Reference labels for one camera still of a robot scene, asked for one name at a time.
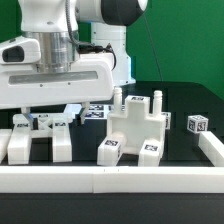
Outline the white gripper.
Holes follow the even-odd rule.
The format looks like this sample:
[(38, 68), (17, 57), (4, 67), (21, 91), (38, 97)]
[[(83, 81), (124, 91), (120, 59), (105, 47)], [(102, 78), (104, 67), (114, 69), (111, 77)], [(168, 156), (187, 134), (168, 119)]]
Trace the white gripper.
[(82, 54), (63, 73), (38, 73), (25, 64), (0, 65), (0, 109), (21, 108), (34, 130), (36, 120), (29, 107), (83, 102), (75, 116), (77, 125), (83, 125), (89, 102), (112, 98), (113, 66), (112, 53)]

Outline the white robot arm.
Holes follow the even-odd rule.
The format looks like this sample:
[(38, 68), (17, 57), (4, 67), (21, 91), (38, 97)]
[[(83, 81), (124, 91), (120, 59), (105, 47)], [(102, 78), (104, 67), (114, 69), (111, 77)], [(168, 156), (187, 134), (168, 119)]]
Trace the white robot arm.
[(22, 35), (0, 43), (0, 109), (109, 100), (116, 56), (82, 42), (78, 23), (129, 26), (148, 0), (18, 0)]

